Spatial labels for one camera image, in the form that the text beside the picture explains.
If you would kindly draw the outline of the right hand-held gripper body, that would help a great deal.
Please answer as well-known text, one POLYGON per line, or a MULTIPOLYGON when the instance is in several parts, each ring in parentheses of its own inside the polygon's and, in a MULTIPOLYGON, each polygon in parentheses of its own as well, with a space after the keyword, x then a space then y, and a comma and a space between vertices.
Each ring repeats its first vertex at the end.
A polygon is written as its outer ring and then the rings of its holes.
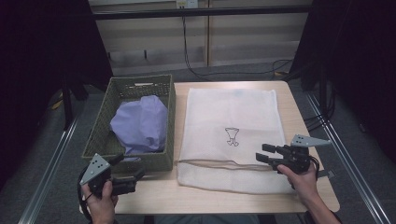
POLYGON ((278 147, 277 153, 281 154, 283 158, 276 159, 277 166, 282 164, 295 174, 302 174, 308 170, 311 163, 314 163, 316 169, 319 170, 318 159, 309 154, 309 148, 327 146, 330 143, 330 140, 295 134, 289 146, 278 147))

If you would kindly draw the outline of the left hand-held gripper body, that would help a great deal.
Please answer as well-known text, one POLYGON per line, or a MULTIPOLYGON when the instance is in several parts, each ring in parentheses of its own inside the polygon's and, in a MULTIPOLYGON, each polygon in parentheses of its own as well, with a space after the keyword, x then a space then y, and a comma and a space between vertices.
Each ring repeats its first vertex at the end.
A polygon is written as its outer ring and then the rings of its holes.
POLYGON ((112 182, 114 196, 135 192, 136 184, 127 182, 126 177, 116 178, 112 176, 111 166, 101 155, 95 153, 90 164, 79 180, 81 186, 87 184, 91 193, 98 197, 102 197, 102 190, 107 180, 112 182))

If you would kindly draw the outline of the green woven basket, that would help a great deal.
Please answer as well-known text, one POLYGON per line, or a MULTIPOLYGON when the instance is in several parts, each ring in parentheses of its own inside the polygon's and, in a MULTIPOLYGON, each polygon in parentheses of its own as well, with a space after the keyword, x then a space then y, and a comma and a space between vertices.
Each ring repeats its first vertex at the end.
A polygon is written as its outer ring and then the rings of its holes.
POLYGON ((140 100, 143 96, 156 95, 166 106, 166 138, 161 152, 126 155, 125 161, 117 164, 112 172, 130 174, 143 166, 147 172, 168 172, 173 170, 174 134, 176 113, 176 91, 171 75, 148 77, 113 77, 110 79, 104 100, 81 158, 90 161, 95 153, 109 161, 125 147, 110 130, 110 121, 123 102, 140 100))

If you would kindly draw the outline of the purple garment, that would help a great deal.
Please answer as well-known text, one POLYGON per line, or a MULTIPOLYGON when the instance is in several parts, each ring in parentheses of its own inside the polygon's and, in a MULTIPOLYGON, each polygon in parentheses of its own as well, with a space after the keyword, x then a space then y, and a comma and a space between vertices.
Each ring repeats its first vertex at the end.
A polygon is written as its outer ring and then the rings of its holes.
POLYGON ((120 104, 110 130, 125 148, 126 161, 139 161, 137 154, 164 151, 167 116, 167 107, 156 95, 120 104))

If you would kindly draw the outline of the white mesh laundry bag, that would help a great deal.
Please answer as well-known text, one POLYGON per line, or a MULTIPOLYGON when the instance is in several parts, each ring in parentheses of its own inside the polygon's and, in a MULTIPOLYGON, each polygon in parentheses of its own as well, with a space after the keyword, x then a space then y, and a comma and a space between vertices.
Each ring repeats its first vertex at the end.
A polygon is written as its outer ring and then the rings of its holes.
POLYGON ((286 144, 276 91, 191 89, 177 181, 198 189, 292 194, 284 175, 256 160, 263 144, 286 144))

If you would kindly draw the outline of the person's right hand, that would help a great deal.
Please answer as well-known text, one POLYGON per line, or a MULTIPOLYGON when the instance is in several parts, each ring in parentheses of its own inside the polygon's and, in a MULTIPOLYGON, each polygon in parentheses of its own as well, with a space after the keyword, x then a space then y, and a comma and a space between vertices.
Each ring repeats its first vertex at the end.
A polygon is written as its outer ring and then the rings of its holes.
POLYGON ((295 174, 285 165, 278 165, 278 171, 285 175, 290 184, 294 186, 301 202, 309 205, 318 197, 316 168, 313 163, 310 164, 308 170, 302 174, 295 174))

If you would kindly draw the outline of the person's left hand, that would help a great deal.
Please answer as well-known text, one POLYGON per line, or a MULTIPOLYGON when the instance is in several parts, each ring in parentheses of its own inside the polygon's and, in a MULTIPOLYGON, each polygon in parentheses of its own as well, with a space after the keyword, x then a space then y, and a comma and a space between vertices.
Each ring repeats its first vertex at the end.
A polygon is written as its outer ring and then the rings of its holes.
POLYGON ((92 195, 87 184, 83 185, 81 189, 85 197, 85 202, 91 212, 92 221, 115 220, 115 207, 119 197, 112 194, 113 186, 110 180, 107 180, 104 184, 101 198, 92 195))

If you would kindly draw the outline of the black stand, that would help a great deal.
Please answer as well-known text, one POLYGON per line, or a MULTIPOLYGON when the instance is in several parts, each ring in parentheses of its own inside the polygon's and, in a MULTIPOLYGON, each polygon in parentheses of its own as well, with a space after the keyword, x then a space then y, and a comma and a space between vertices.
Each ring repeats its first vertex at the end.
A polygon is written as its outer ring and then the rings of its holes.
POLYGON ((64 102, 64 130, 66 131, 74 120, 73 107, 71 102, 71 94, 75 95, 78 101, 88 99, 88 92, 84 88, 83 79, 79 76, 64 75, 62 79, 62 94, 64 102))

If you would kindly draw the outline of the black curtain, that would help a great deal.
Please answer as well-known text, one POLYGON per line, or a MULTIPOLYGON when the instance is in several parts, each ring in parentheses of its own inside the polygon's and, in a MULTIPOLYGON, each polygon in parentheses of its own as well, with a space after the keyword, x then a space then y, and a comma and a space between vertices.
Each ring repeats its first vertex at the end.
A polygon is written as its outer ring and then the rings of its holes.
POLYGON ((52 95, 112 77, 89 0, 0 0, 0 189, 15 174, 52 95))
POLYGON ((324 74, 396 163, 396 0, 313 0, 290 71, 324 74))

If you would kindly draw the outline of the black horizontal bar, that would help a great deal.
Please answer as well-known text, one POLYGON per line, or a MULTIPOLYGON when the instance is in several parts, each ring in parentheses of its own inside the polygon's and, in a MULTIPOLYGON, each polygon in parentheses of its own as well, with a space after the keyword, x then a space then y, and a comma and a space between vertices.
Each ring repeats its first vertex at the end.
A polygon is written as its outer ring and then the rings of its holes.
POLYGON ((144 11, 103 11, 93 13, 97 20, 128 20, 128 19, 154 19, 176 17, 202 17, 202 16, 229 16, 229 15, 257 15, 257 14, 288 14, 306 13, 313 9, 312 6, 275 6, 275 7, 214 7, 214 8, 187 8, 187 9, 162 9, 144 11))

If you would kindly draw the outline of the metal floor rail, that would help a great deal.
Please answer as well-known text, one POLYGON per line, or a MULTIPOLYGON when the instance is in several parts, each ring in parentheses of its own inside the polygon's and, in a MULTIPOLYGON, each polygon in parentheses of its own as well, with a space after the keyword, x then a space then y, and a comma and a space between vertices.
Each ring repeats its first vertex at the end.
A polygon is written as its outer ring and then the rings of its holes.
POLYGON ((18 221, 18 224, 35 224, 39 211, 50 190, 50 184, 55 177, 60 162, 64 157, 64 153, 66 152, 69 142, 74 135, 77 125, 78 118, 75 118, 73 119, 70 126, 65 131, 63 131, 61 139, 57 147, 54 149, 45 173, 41 177, 39 184, 35 189, 35 192, 31 197, 29 203, 26 205, 21 215, 21 218, 18 221))
POLYGON ((306 97, 313 111, 318 116, 318 120, 320 121, 324 132, 330 138, 332 146, 335 149, 341 163, 343 163, 344 167, 346 168, 346 171, 348 172, 355 188, 359 192, 367 209, 374 218, 375 223, 391 224, 391 220, 389 219, 389 216, 386 213, 383 205, 376 197, 372 189, 369 187, 368 183, 361 174, 361 171, 358 169, 356 163, 349 155, 346 146, 344 145, 338 133, 332 126, 332 123, 328 119, 326 119, 324 115, 319 111, 318 99, 313 93, 308 93, 306 97))

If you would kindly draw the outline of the white wall outlet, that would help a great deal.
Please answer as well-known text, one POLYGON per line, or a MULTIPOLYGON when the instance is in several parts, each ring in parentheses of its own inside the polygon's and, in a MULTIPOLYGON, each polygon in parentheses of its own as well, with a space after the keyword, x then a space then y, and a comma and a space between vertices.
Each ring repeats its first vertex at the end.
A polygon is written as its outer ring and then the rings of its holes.
POLYGON ((176 0, 177 8, 198 8, 198 0, 176 0))

